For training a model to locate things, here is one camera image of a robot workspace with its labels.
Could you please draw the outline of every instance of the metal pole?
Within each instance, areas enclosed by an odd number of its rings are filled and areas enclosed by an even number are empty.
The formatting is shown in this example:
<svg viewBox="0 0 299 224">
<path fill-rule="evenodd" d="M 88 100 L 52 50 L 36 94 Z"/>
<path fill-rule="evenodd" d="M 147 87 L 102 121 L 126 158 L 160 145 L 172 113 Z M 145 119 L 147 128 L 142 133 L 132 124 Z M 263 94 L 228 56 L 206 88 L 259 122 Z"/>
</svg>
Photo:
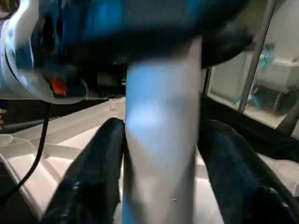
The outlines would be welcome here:
<svg viewBox="0 0 299 224">
<path fill-rule="evenodd" d="M 249 67 L 248 75 L 247 75 L 245 85 L 243 88 L 243 92 L 241 95 L 241 101 L 240 101 L 239 108 L 238 108 L 238 112 L 240 112 L 240 113 L 244 113 L 244 111 L 245 111 L 245 106 L 247 104 L 248 96 L 250 94 L 250 89 L 251 89 L 251 86 L 253 83 L 254 75 L 256 73 L 258 61 L 260 59 L 260 55 L 263 50 L 263 44 L 265 42 L 268 28 L 270 25 L 270 21 L 271 21 L 271 18 L 272 18 L 274 9 L 275 9 L 275 4 L 276 4 L 276 0 L 268 0 L 266 12 L 264 14 L 263 22 L 261 25 L 260 34 L 258 36 L 254 54 L 252 56 L 251 64 Z"/>
<path fill-rule="evenodd" d="M 204 96 L 207 96 L 210 86 L 210 80 L 211 80 L 211 74 L 212 74 L 212 67 L 208 67 L 206 69 L 206 77 L 205 77 L 205 83 L 204 83 L 204 89 L 202 91 L 202 94 Z"/>
<path fill-rule="evenodd" d="M 123 224 L 192 224 L 201 41 L 129 68 Z"/>
</svg>

